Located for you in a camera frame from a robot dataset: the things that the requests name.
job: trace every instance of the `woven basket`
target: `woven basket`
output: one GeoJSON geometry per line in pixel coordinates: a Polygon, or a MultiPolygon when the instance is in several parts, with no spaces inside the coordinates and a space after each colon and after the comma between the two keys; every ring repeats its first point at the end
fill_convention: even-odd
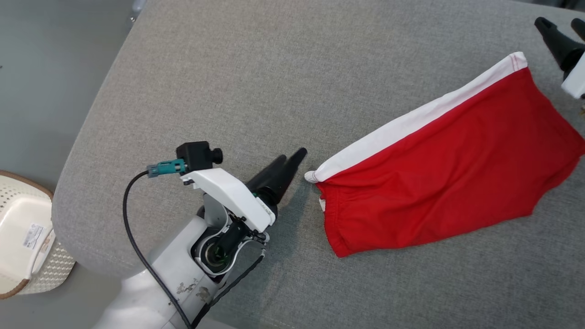
{"type": "Polygon", "coordinates": [[[51,222],[48,189],[0,170],[0,299],[60,286],[75,264],[51,222]]]}

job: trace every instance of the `fabric texture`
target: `fabric texture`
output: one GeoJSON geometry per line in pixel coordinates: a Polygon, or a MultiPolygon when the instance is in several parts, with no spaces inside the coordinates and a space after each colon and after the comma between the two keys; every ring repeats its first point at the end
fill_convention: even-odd
{"type": "MultiPolygon", "coordinates": [[[[246,181],[306,147],[265,260],[210,315],[248,328],[583,328],[585,165],[528,218],[433,244],[339,259],[302,174],[522,51],[538,88],[585,134],[534,20],[583,13],[508,0],[149,1],[63,169],[53,222],[83,266],[140,261],[122,224],[128,181],[184,142],[222,148],[246,181]]],[[[139,180],[128,215],[148,252],[202,204],[178,177],[139,180]]],[[[237,277],[257,257],[238,256],[237,277]]]]}
{"type": "Polygon", "coordinates": [[[532,214],[573,171],[585,140],[526,66],[513,53],[305,174],[323,193],[337,256],[427,244],[532,214]]]}

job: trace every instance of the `cable connector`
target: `cable connector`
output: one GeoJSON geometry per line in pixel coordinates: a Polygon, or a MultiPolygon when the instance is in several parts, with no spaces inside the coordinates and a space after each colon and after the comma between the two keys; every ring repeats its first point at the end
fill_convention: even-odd
{"type": "Polygon", "coordinates": [[[148,178],[153,178],[164,174],[184,173],[185,168],[185,160],[183,159],[163,161],[156,165],[151,164],[150,166],[146,166],[146,170],[148,171],[148,178]]]}

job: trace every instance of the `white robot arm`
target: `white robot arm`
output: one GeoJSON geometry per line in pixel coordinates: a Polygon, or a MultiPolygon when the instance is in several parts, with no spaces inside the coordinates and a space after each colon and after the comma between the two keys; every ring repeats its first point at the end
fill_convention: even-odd
{"type": "Polygon", "coordinates": [[[132,183],[144,175],[179,173],[184,185],[204,192],[204,206],[146,257],[146,265],[175,300],[142,267],[122,281],[121,292],[94,329],[195,328],[207,310],[264,257],[264,246],[270,239],[265,230],[274,224],[277,204],[306,154],[301,148],[288,160],[281,155],[244,184],[223,169],[212,168],[213,163],[221,163],[221,150],[210,150],[207,142],[186,143],[177,148],[177,160],[149,166],[135,177],[132,183]],[[214,299],[226,285],[239,251],[248,243],[260,247],[260,257],[214,299]]]}

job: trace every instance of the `gray fabric surface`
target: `gray fabric surface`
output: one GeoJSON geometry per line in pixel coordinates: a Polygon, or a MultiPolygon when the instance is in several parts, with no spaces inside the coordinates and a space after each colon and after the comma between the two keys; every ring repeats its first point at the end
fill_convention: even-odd
{"type": "MultiPolygon", "coordinates": [[[[138,263],[123,189],[176,146],[208,140],[246,180],[309,150],[268,257],[211,311],[237,328],[583,328],[585,164],[534,215],[434,244],[338,259],[302,174],[380,125],[457,89],[514,51],[581,133],[579,102],[533,26],[582,13],[508,1],[150,1],[104,82],[61,175],[60,240],[84,266],[138,263]]],[[[129,216],[144,251],[193,216],[176,176],[141,180],[129,216]]],[[[239,259],[241,272],[256,257],[239,259]]]]}

